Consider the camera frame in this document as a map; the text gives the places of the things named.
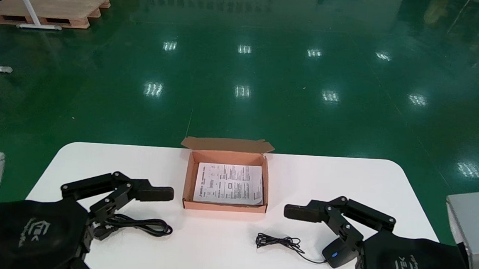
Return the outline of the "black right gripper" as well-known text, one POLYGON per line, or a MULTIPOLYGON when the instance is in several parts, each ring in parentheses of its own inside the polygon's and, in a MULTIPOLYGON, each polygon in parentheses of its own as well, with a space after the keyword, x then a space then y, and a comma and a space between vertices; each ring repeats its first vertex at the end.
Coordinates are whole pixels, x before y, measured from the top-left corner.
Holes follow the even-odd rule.
POLYGON ((364 264, 356 269, 469 269, 463 243, 445 245, 429 239, 380 232, 366 239, 364 264))

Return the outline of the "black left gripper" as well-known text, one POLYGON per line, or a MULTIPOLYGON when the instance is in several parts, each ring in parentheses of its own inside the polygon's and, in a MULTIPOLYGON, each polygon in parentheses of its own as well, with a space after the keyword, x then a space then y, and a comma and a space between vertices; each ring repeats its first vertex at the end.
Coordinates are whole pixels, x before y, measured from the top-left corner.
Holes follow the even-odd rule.
POLYGON ((74 200, 0 203, 0 269, 90 269, 92 235, 74 200))

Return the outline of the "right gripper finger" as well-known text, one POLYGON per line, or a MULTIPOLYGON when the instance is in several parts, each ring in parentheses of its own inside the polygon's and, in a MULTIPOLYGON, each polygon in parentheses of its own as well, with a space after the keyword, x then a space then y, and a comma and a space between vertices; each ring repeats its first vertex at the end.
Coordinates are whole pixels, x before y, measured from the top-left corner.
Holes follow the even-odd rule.
POLYGON ((378 232, 392 232, 396 224, 395 218, 346 197, 329 202, 311 200, 308 205, 287 204, 283 215, 288 219, 325 223, 345 246, 354 251, 360 249, 364 236, 348 219, 378 232))

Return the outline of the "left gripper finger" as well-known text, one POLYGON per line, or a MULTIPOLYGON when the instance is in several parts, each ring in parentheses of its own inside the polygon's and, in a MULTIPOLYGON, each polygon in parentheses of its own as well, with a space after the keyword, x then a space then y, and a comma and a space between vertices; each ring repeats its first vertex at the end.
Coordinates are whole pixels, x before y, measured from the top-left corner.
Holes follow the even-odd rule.
POLYGON ((90 207, 90 220, 100 225, 105 225, 117 210, 130 201, 162 202, 174 198, 172 187, 154 187, 147 179, 131 179, 121 172, 66 183, 61 191, 63 199, 71 198, 75 201, 108 193, 108 196, 90 207))

